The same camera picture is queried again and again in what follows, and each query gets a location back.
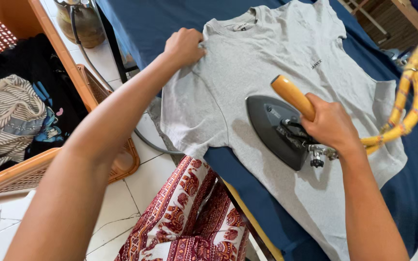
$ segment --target blue ironing board cover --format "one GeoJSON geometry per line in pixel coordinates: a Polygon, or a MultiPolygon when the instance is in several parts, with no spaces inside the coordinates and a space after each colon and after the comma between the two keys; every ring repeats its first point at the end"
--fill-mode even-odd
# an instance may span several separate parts
{"type": "MultiPolygon", "coordinates": [[[[181,27],[201,31],[212,18],[228,20],[249,7],[277,8],[289,0],[97,0],[123,46],[143,69],[162,51],[166,39],[181,27]]],[[[398,80],[400,70],[364,32],[337,0],[330,4],[346,27],[346,53],[376,80],[398,80]]],[[[406,109],[410,108],[412,96],[406,109]]],[[[408,162],[381,192],[402,235],[409,255],[418,248],[418,124],[403,137],[408,162]]],[[[238,161],[229,147],[210,148],[205,160],[240,194],[285,260],[329,260],[317,242],[282,208],[265,187],[238,161]]]]}

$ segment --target clothing tag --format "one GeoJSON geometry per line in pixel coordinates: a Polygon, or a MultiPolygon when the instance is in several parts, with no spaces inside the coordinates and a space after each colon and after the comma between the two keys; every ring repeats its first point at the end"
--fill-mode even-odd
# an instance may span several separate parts
{"type": "Polygon", "coordinates": [[[246,26],[247,26],[247,23],[237,24],[233,27],[233,31],[235,31],[235,32],[246,31],[246,26]]]}

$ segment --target steam iron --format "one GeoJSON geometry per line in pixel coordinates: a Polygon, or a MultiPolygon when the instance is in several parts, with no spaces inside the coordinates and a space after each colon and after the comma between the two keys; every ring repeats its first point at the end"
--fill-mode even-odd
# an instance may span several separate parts
{"type": "MultiPolygon", "coordinates": [[[[314,120],[315,110],[309,100],[284,76],[277,76],[271,85],[306,118],[314,120]]],[[[299,112],[289,104],[257,95],[246,98],[246,107],[251,125],[264,145],[295,171],[301,170],[309,153],[313,154],[310,166],[315,168],[324,166],[321,155],[330,160],[338,158],[336,151],[318,146],[319,143],[301,126],[299,112]]]]}

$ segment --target wooden iron handle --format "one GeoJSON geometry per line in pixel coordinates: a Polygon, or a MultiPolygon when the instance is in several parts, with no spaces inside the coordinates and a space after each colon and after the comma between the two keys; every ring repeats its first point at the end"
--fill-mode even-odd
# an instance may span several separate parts
{"type": "Polygon", "coordinates": [[[314,121],[315,119],[315,110],[311,102],[302,94],[302,92],[296,87],[291,81],[289,81],[285,76],[277,76],[270,85],[275,90],[275,92],[280,95],[284,100],[289,104],[293,105],[298,109],[306,119],[314,121]]]}

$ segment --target grey t-shirt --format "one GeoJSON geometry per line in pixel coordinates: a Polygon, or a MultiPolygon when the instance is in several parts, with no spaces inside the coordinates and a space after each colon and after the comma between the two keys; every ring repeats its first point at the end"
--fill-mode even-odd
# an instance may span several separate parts
{"type": "MultiPolygon", "coordinates": [[[[395,82],[373,80],[344,52],[345,27],[328,0],[254,7],[229,21],[212,19],[203,35],[207,55],[164,87],[163,132],[176,148],[196,158],[209,146],[231,147],[330,259],[349,260],[340,162],[290,169],[259,140],[245,98],[281,99],[270,82],[282,74],[303,93],[340,102],[359,135],[368,137],[379,133],[390,114],[395,82]]],[[[407,161],[401,139],[383,146],[369,161],[382,187],[407,161]]]]}

